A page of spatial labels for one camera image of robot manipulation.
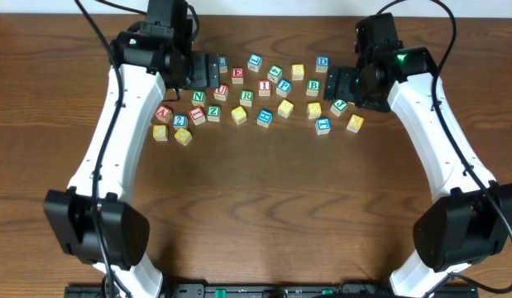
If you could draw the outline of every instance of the alphabet block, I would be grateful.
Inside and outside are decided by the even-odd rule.
[[[213,97],[216,100],[226,101],[226,99],[228,98],[228,85],[220,84],[219,88],[216,88],[213,91]]]
[[[275,92],[279,96],[286,98],[287,96],[289,96],[291,89],[292,89],[292,84],[286,79],[281,79],[281,81],[275,87]]]
[[[292,80],[302,80],[304,79],[304,75],[304,65],[292,65]]]
[[[250,59],[248,59],[248,69],[259,72],[259,69],[263,65],[263,57],[260,55],[252,54],[250,55]]]
[[[270,81],[259,81],[259,96],[270,96]]]
[[[155,125],[153,127],[153,137],[157,141],[167,141],[167,127],[165,125]]]
[[[318,56],[316,58],[316,72],[328,72],[329,69],[329,57]]]
[[[283,75],[283,69],[278,65],[272,65],[269,70],[269,74],[266,77],[272,83],[277,84],[281,79],[281,75]]]
[[[163,123],[168,123],[171,120],[171,117],[173,117],[173,113],[169,108],[161,105],[156,110],[155,116],[158,120],[162,121]]]
[[[245,71],[242,67],[232,68],[232,83],[242,84],[242,78],[245,76]]]
[[[278,114],[283,118],[288,118],[292,113],[294,108],[294,104],[288,101],[287,99],[283,99],[280,106],[278,107]]]
[[[307,82],[307,95],[318,96],[318,91],[320,91],[320,81],[317,79],[310,79]]]

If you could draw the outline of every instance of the yellow block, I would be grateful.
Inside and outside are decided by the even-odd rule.
[[[153,127],[153,137],[157,141],[167,141],[167,127],[165,125],[155,125]]]
[[[349,123],[347,124],[347,130],[350,130],[352,132],[358,132],[358,130],[361,129],[363,123],[364,118],[353,114],[352,118],[349,120]]]
[[[180,144],[186,146],[188,145],[189,141],[191,141],[191,132],[188,132],[187,129],[181,127],[175,134],[175,139]]]

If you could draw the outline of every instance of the toy block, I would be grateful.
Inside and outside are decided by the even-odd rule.
[[[195,123],[195,125],[199,125],[200,123],[206,122],[206,117],[204,116],[204,111],[200,107],[190,110],[189,116],[191,117],[191,119],[193,120],[193,123]]]
[[[228,62],[227,62],[226,56],[219,57],[219,72],[221,74],[228,72]]]
[[[294,104],[288,101],[287,99],[283,99],[280,106],[278,107],[278,114],[283,116],[283,118],[288,118],[292,113],[292,109],[294,108]]]
[[[278,65],[272,65],[269,70],[269,74],[266,76],[272,83],[278,84],[278,81],[281,79],[281,75],[283,74],[283,69]]]
[[[157,141],[167,141],[167,126],[155,125],[153,127],[153,137]]]
[[[287,96],[289,96],[291,89],[292,89],[292,84],[288,80],[282,79],[275,87],[275,92],[279,96],[286,98]]]
[[[232,83],[242,84],[242,78],[245,76],[245,71],[242,67],[232,68]]]
[[[322,106],[320,103],[309,103],[307,105],[307,118],[316,119],[322,115]]]
[[[233,121],[235,121],[237,123],[237,125],[244,123],[246,121],[245,109],[242,108],[242,106],[234,108],[232,110],[232,118],[233,118]]]
[[[333,114],[340,117],[346,111],[347,103],[341,99],[335,100],[335,102],[331,105],[331,112]]]
[[[191,102],[194,106],[203,107],[204,103],[206,103],[206,93],[204,91],[194,91]]]
[[[318,91],[320,91],[320,81],[317,79],[310,79],[307,82],[307,95],[318,96]]]
[[[260,55],[252,54],[248,59],[248,69],[259,72],[261,66],[263,65],[263,57]]]
[[[270,96],[270,81],[259,81],[259,96]]]
[[[191,132],[189,132],[187,129],[181,127],[175,134],[175,139],[180,144],[186,146],[188,145],[189,141],[191,141]]]
[[[175,115],[173,118],[173,128],[179,130],[179,128],[188,128],[188,118],[185,115]]]
[[[320,118],[316,120],[316,133],[318,135],[329,133],[331,130],[331,122],[329,118]]]
[[[358,132],[358,130],[361,129],[361,126],[363,123],[364,123],[364,118],[353,114],[352,118],[349,119],[349,123],[347,124],[347,130],[352,131],[352,132]]]
[[[329,57],[318,56],[316,58],[316,72],[328,72],[329,69]]]
[[[155,116],[158,120],[162,121],[163,123],[168,123],[171,120],[171,117],[173,117],[173,113],[169,108],[161,105],[156,110]]]
[[[213,97],[215,97],[216,100],[226,101],[228,97],[228,85],[221,84],[219,88],[213,91]]]
[[[219,122],[221,120],[221,107],[210,105],[208,107],[208,121]]]
[[[259,112],[259,116],[257,116],[257,125],[261,125],[262,127],[269,127],[271,121],[272,112],[262,109],[261,112]]]
[[[304,75],[304,65],[292,65],[292,80],[302,80],[304,79]]]
[[[239,104],[245,107],[251,107],[252,101],[254,100],[254,93],[249,90],[241,91],[241,99],[239,99]]]

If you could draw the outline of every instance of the letter i block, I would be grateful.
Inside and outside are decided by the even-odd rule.
[[[200,123],[206,122],[204,111],[200,107],[194,108],[191,111],[189,111],[189,116],[191,116],[191,119],[193,120],[193,123],[195,123],[195,125],[199,125]]]
[[[191,102],[194,106],[203,107],[204,103],[206,103],[206,93],[204,91],[194,91]]]
[[[292,89],[292,84],[288,80],[282,79],[278,83],[278,85],[275,87],[275,92],[279,96],[286,98],[287,96],[289,96],[291,89]]]
[[[340,117],[340,115],[342,115],[346,111],[346,108],[347,103],[345,101],[341,99],[335,100],[335,102],[331,105],[331,112]]]
[[[260,55],[252,54],[250,55],[250,59],[248,59],[248,69],[259,72],[259,69],[263,65],[263,57]]]
[[[288,118],[292,113],[292,109],[294,108],[294,104],[288,101],[287,99],[283,99],[280,106],[278,107],[278,114],[283,118]]]
[[[259,81],[259,96],[270,96],[270,81]]]
[[[320,103],[310,103],[307,105],[307,118],[316,119],[322,115],[322,106]]]
[[[228,97],[228,85],[221,84],[219,88],[213,91],[213,97],[215,97],[216,100],[226,101]]]
[[[349,123],[347,124],[347,130],[352,132],[358,132],[358,130],[361,129],[363,123],[364,118],[353,114],[352,118],[349,119]]]
[[[232,68],[232,83],[242,84],[242,78],[245,76],[245,71],[242,67]]]
[[[163,123],[168,123],[171,120],[171,117],[173,117],[173,113],[169,108],[161,105],[156,110],[155,116],[158,120],[162,121]]]
[[[208,107],[208,121],[219,122],[221,120],[221,107],[210,105]]]
[[[185,115],[175,115],[173,118],[173,128],[179,130],[179,128],[188,128],[188,118]]]
[[[249,90],[241,91],[241,99],[239,99],[239,104],[245,107],[251,107],[252,101],[254,100],[254,93]]]
[[[329,118],[320,118],[316,120],[316,133],[318,135],[329,133],[331,130],[331,123]]]
[[[242,108],[242,106],[234,108],[232,110],[232,118],[233,118],[233,121],[235,121],[237,123],[237,125],[244,123],[246,121],[245,109]]]
[[[259,112],[259,116],[257,116],[257,125],[261,125],[262,127],[269,127],[270,122],[272,121],[272,112],[262,109]]]
[[[318,56],[316,58],[316,72],[328,72],[329,68],[329,57]]]
[[[175,139],[180,144],[186,146],[192,139],[191,132],[188,132],[188,130],[185,128],[181,128],[176,132]]]
[[[153,127],[153,137],[157,141],[167,141],[167,127],[165,125],[155,125]]]
[[[226,56],[219,57],[219,72],[225,74],[228,72],[228,62]]]
[[[302,80],[304,79],[304,75],[304,65],[292,65],[292,80]]]
[[[318,96],[318,91],[320,91],[320,81],[317,79],[310,79],[307,82],[307,95]]]

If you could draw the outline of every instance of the wooden surface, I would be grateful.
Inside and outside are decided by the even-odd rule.
[[[138,20],[96,16],[112,39]],[[304,63],[290,94],[292,116],[255,98],[248,121],[230,115],[241,86],[231,85],[220,123],[189,126],[188,147],[146,139],[136,174],[135,208],[151,222],[147,251],[157,267],[212,283],[339,282],[379,279],[414,249],[411,228],[430,206],[423,167],[393,113],[350,107],[317,137],[305,96],[315,57],[354,65],[354,24],[340,17],[201,17],[197,50],[226,54],[246,68],[264,57],[256,89],[272,64]],[[436,61],[449,39],[446,19],[399,18],[406,46],[427,46]],[[458,20],[457,45],[442,74],[449,103],[478,156],[512,182],[512,20]],[[90,143],[108,85],[108,59],[81,16],[0,15],[0,297],[60,297],[70,283],[101,275],[65,256],[42,211],[48,189],[64,190]],[[187,113],[189,94],[171,107]],[[269,129],[260,108],[275,112]],[[365,118],[346,131],[352,113]],[[507,243],[467,275],[493,286],[512,280]]]

